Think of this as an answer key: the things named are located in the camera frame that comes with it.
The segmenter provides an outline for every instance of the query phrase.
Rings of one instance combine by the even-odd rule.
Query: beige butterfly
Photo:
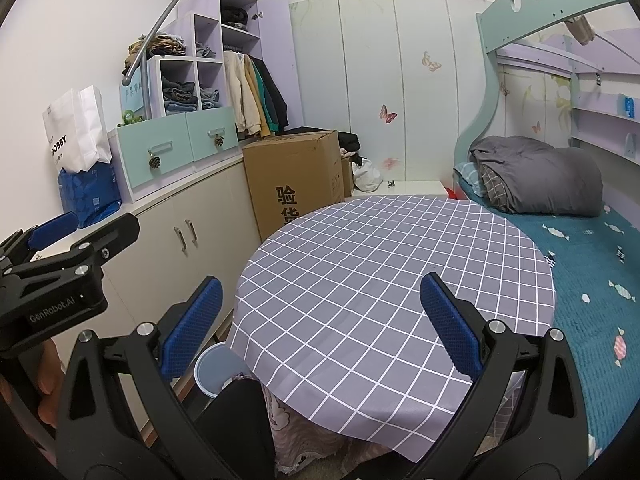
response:
[[[437,69],[442,67],[442,65],[440,63],[436,63],[436,62],[431,60],[431,57],[429,56],[429,53],[428,53],[427,50],[424,51],[424,57],[422,58],[422,64],[424,66],[428,66],[429,70],[431,70],[432,72],[435,72]]]

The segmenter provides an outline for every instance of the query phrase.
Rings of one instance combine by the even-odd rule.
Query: metal screw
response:
[[[498,319],[494,319],[493,321],[489,322],[489,330],[491,330],[491,332],[494,332],[496,334],[501,334],[502,332],[504,332],[507,329],[504,326],[503,322],[501,322]]]
[[[154,328],[155,326],[153,323],[141,323],[138,325],[136,332],[140,335],[149,335],[154,331]]]
[[[78,336],[78,341],[81,343],[86,343],[94,336],[94,333],[91,330],[82,330],[80,335]]]
[[[564,339],[564,334],[562,333],[562,330],[558,330],[557,328],[552,328],[549,331],[549,336],[554,341],[562,341],[562,339]]]

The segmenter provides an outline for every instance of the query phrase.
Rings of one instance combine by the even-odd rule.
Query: yellow garment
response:
[[[254,95],[255,104],[258,107],[258,113],[260,114],[260,136],[263,138],[268,137],[271,135],[271,131],[269,130],[267,117],[264,115],[264,110],[262,110],[262,102],[260,101],[260,94],[258,93],[258,79],[255,76],[254,64],[251,62],[251,59],[247,58],[247,56],[244,56],[244,59],[241,62],[244,64],[246,80],[249,82],[251,93]]]
[[[236,114],[238,132],[249,130],[250,135],[256,134],[261,130],[260,114],[246,80],[244,66],[241,65],[238,54],[235,52],[227,50],[222,53],[222,57],[225,63],[226,94]]]

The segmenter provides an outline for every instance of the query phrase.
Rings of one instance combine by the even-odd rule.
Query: light blue bucket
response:
[[[239,374],[250,376],[251,370],[224,341],[200,354],[193,371],[199,389],[212,399],[218,396],[229,379]]]

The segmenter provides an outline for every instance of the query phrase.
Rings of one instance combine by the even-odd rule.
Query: blue plastic bag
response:
[[[58,175],[58,189],[65,213],[78,215],[81,228],[98,223],[120,209],[122,199],[111,164],[96,162],[89,171]]]

